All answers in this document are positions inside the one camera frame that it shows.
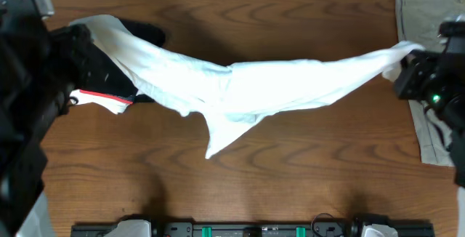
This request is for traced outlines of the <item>white printed t-shirt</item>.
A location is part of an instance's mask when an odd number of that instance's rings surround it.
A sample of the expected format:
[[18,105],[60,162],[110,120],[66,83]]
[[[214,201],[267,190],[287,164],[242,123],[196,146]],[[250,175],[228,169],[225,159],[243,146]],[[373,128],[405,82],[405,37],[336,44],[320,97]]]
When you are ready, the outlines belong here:
[[182,116],[201,113],[212,157],[267,116],[330,105],[377,75],[394,81],[418,44],[401,41],[333,62],[287,60],[217,65],[136,37],[111,15],[81,20],[101,49],[144,95]]

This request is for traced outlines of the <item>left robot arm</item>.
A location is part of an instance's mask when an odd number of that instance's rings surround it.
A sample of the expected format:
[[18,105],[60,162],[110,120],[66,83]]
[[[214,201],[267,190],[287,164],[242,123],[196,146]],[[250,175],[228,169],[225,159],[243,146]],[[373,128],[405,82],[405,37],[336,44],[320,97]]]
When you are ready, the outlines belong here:
[[95,59],[89,29],[48,31],[53,14],[51,0],[1,0],[2,236],[18,234],[38,202],[47,165],[40,143]]

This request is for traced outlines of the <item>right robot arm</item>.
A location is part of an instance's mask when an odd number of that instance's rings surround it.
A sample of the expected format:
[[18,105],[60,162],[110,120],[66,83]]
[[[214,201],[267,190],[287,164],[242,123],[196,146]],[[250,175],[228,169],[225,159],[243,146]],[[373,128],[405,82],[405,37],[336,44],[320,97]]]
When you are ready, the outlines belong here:
[[442,52],[413,50],[401,60],[395,93],[401,100],[426,103],[451,130],[446,148],[456,169],[458,235],[464,235],[464,21],[445,21]]

